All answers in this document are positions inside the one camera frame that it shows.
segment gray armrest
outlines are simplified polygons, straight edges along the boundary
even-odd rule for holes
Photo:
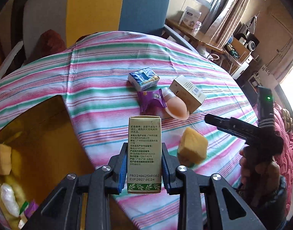
[[[11,52],[7,55],[5,60],[3,61],[2,65],[0,66],[0,80],[2,79],[3,75],[6,73],[8,67],[11,65],[16,54],[20,51],[23,47],[23,41],[19,41],[17,45],[11,50]]]
[[[191,50],[194,53],[197,53],[196,49],[191,46],[189,44],[189,42],[187,42],[183,37],[181,37],[178,33],[176,33],[173,29],[171,29],[170,27],[168,27],[166,24],[164,25],[164,31],[171,36],[174,40],[176,40],[176,42],[185,47],[188,48],[189,50]]]

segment green leaf pattern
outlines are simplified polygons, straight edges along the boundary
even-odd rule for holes
[[[128,190],[160,190],[161,183],[128,183]]]

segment blue cushion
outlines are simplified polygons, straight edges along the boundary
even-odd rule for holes
[[[161,36],[170,0],[123,0],[119,30]]]

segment black sleeve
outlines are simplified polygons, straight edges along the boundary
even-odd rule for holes
[[[251,209],[261,220],[267,230],[277,229],[285,221],[287,184],[284,176],[280,176],[280,185],[273,193],[263,196],[259,205]]]

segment table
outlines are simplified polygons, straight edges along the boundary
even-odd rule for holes
[[[156,90],[183,74],[206,95],[189,119],[177,121],[164,110],[162,141],[176,155],[182,133],[192,127],[209,142],[207,158],[196,173],[220,173],[236,186],[239,150],[244,140],[207,125],[204,116],[236,117],[256,123],[257,117],[239,86],[227,72],[190,50],[165,39],[133,32],[103,32],[87,36],[62,53],[30,63],[0,81],[0,129],[32,106],[61,94],[82,146],[96,167],[106,165],[128,140],[128,118],[140,115],[138,96],[127,81],[129,72],[150,67],[160,77]],[[161,193],[115,197],[140,229],[176,229],[179,196]],[[205,203],[202,196],[205,214]]]
[[[178,24],[178,22],[173,21],[172,19],[166,19],[165,24],[167,24],[171,28],[176,28],[177,30],[181,31],[185,36],[189,37],[190,38],[189,43],[193,47],[197,47],[198,45],[202,45],[202,46],[205,46],[206,48],[214,50],[218,53],[224,53],[223,49],[219,49],[217,47],[214,47],[212,45],[212,40],[200,31],[198,31],[197,34],[195,36],[193,36],[191,34],[192,29],[190,29],[188,27],[180,26]]]

